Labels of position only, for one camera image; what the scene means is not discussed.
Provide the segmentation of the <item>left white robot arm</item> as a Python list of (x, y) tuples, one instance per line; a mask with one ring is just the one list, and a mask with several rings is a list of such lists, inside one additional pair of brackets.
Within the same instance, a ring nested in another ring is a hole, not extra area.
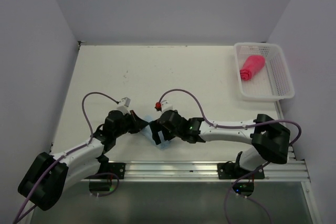
[(109, 165), (105, 154), (115, 146), (117, 138), (139, 133), (148, 124), (134, 111), (110, 111), (88, 140), (61, 153), (40, 153), (20, 182), (18, 192), (41, 210), (50, 209), (63, 191), (80, 180), (92, 175), (106, 177)]

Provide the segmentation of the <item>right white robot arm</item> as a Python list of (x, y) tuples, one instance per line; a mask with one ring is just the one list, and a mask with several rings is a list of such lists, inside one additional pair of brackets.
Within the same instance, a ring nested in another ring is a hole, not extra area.
[(186, 119), (176, 110), (167, 110), (151, 121), (149, 127), (156, 145), (175, 137), (190, 144), (229, 141), (250, 145), (250, 149), (238, 153), (236, 158), (234, 172), (240, 178), (246, 178), (267, 162), (287, 162), (290, 131), (265, 114), (258, 114), (256, 119), (242, 121), (238, 125), (231, 122), (221, 128), (216, 121), (208, 123), (204, 118)]

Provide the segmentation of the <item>light blue towel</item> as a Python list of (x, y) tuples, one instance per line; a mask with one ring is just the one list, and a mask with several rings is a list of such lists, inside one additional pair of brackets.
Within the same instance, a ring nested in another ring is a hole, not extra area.
[(160, 150), (167, 149), (170, 146), (170, 141), (167, 141), (167, 140), (164, 139), (162, 132), (158, 133), (158, 135), (159, 135), (159, 143), (156, 144), (156, 142), (155, 142), (155, 140), (153, 138), (152, 130), (151, 130), (151, 128), (150, 128), (149, 125), (146, 126), (144, 129), (142, 129), (140, 131), (140, 133), (143, 136), (145, 136), (151, 142), (152, 145), (154, 145), (155, 147), (157, 147)]

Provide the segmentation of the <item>red towel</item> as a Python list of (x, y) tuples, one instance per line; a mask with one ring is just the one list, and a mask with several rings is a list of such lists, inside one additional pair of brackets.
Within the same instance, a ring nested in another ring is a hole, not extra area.
[(265, 66), (265, 58), (262, 55), (249, 56), (240, 69), (240, 78), (244, 81), (251, 80)]

